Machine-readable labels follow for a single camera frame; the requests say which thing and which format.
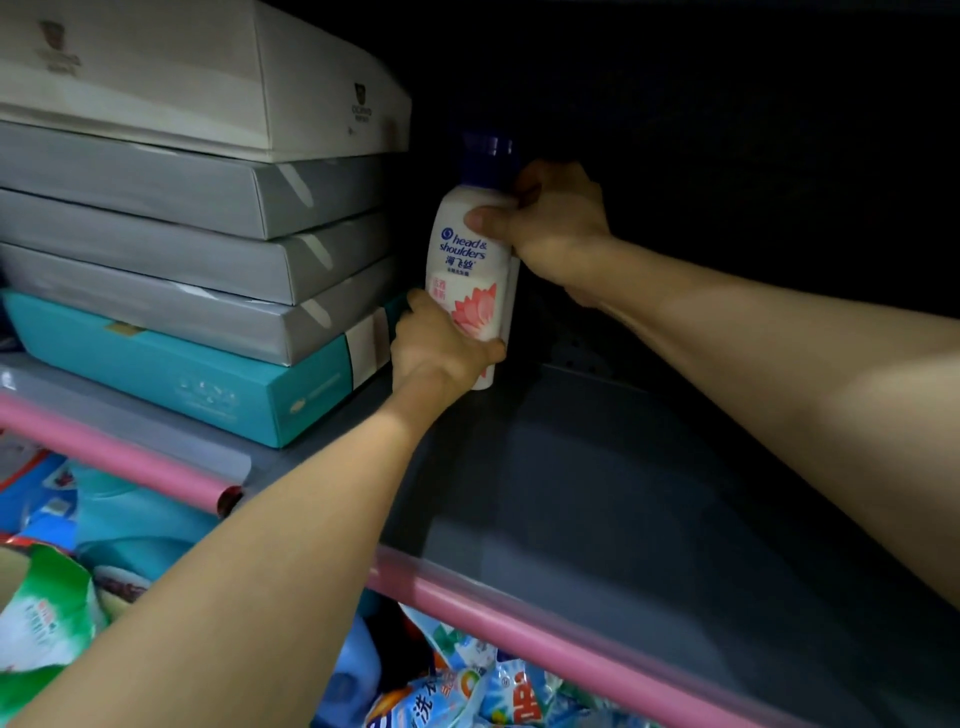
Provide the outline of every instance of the gray box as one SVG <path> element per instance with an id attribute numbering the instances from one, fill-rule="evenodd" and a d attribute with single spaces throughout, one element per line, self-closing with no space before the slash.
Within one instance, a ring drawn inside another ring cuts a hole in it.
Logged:
<path id="1" fill-rule="evenodd" d="M 381 212 L 271 241 L 0 189 L 0 241 L 273 303 L 300 303 L 387 254 Z"/>
<path id="2" fill-rule="evenodd" d="M 0 122 L 0 187 L 260 240 L 379 206 L 381 164 L 266 164 Z"/>
<path id="3" fill-rule="evenodd" d="M 382 305 L 396 289 L 383 258 L 300 305 L 267 303 L 0 243 L 14 290 L 197 344 L 291 366 Z"/>

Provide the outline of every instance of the human hand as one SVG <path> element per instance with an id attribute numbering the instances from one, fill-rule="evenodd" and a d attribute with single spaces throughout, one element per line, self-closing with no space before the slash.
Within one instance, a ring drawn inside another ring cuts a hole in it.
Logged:
<path id="1" fill-rule="evenodd" d="M 394 391 L 420 376 L 434 377 L 444 389 L 444 408 L 469 391 L 481 373 L 507 355 L 500 339 L 477 341 L 453 323 L 426 291 L 407 294 L 410 311 L 396 325 L 390 347 L 394 360 Z"/>
<path id="2" fill-rule="evenodd" d="M 478 207 L 464 223 L 474 232 L 514 246 L 516 254 L 541 278 L 565 287 L 578 299 L 582 265 L 578 254 L 610 237 L 600 185 L 579 163 L 542 159 L 516 178 L 520 209 Z"/>

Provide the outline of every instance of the flower graphic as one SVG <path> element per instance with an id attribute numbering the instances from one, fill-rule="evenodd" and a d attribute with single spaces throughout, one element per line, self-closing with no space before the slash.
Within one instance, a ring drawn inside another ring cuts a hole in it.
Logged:
<path id="1" fill-rule="evenodd" d="M 456 308 L 450 312 L 453 323 L 460 327 L 467 336 L 474 339 L 480 338 L 486 333 L 484 328 L 493 318 L 495 301 L 496 283 L 486 291 L 474 288 L 472 296 L 454 302 Z"/>

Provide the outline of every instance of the white box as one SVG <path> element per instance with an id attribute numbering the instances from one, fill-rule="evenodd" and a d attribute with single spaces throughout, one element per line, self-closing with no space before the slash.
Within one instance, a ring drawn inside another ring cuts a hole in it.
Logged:
<path id="1" fill-rule="evenodd" d="M 4 0 L 0 118 L 258 161 L 406 151 L 366 51 L 256 0 Z"/>

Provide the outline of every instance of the person's right hand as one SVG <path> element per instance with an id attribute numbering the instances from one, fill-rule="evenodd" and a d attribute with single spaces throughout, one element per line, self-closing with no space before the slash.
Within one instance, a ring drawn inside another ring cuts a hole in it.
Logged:
<path id="1" fill-rule="evenodd" d="M 579 299 L 578 254 L 610 237 L 600 185 L 578 163 L 541 159 L 520 172 L 515 187 L 520 209 L 478 207 L 467 213 L 464 223 L 474 232 L 514 246 L 530 270 Z"/>

